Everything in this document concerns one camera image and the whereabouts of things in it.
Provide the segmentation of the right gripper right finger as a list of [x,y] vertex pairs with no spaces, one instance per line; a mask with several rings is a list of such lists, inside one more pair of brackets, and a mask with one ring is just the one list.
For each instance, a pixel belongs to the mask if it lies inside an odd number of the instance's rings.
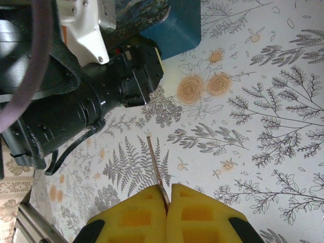
[[263,242],[246,216],[197,190],[173,184],[167,242]]

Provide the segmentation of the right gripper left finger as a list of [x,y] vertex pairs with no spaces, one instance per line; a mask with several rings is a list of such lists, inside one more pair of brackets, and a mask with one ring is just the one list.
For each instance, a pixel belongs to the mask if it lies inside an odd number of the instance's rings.
[[167,213],[158,185],[149,186],[92,217],[76,242],[166,242]]

